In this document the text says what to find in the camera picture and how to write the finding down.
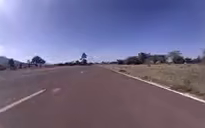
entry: asphalt road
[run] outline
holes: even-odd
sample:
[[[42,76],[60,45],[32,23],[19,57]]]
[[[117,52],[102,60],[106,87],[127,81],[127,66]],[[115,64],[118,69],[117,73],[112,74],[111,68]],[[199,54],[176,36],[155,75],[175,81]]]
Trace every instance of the asphalt road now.
[[[205,104],[96,66],[16,71],[0,128],[205,128]]]

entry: distant tree line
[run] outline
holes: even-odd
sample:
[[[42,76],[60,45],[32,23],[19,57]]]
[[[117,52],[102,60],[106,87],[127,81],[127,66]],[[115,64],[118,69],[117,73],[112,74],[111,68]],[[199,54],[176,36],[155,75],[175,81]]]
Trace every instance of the distant tree line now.
[[[205,51],[202,57],[196,58],[184,57],[180,51],[171,51],[166,55],[150,54],[141,52],[137,56],[130,56],[126,59],[118,59],[112,62],[102,62],[102,64],[158,64],[158,63],[173,63],[173,64],[205,64]]]

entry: dashed center line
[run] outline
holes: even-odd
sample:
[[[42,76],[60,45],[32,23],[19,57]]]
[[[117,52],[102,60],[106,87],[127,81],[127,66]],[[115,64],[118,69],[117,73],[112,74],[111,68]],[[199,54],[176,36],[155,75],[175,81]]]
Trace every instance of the dashed center line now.
[[[13,107],[15,107],[15,106],[17,106],[17,105],[19,105],[19,104],[21,104],[21,103],[27,101],[27,100],[29,100],[29,99],[31,99],[31,98],[33,98],[33,97],[35,97],[35,96],[37,96],[37,95],[39,95],[39,94],[45,92],[45,91],[46,91],[46,89],[40,90],[40,91],[35,92],[35,93],[33,93],[33,94],[31,94],[31,95],[29,95],[29,96],[27,96],[27,97],[24,97],[24,98],[20,99],[20,100],[14,102],[14,103],[12,103],[12,104],[9,104],[9,105],[7,105],[7,106],[1,108],[1,109],[0,109],[0,113],[3,113],[3,112],[5,112],[5,111],[7,111],[7,110],[9,110],[9,109],[11,109],[11,108],[13,108]]]

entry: roadside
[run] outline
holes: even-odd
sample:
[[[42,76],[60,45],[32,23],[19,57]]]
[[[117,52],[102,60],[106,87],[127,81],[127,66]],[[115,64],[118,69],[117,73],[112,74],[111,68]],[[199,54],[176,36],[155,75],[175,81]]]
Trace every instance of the roadside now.
[[[205,65],[102,65],[205,99]]]

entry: sky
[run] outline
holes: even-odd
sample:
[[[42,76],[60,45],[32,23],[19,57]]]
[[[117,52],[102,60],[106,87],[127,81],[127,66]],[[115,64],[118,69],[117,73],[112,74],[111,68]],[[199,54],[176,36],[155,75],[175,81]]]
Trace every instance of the sky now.
[[[0,56],[110,61],[205,49],[205,0],[0,0]]]

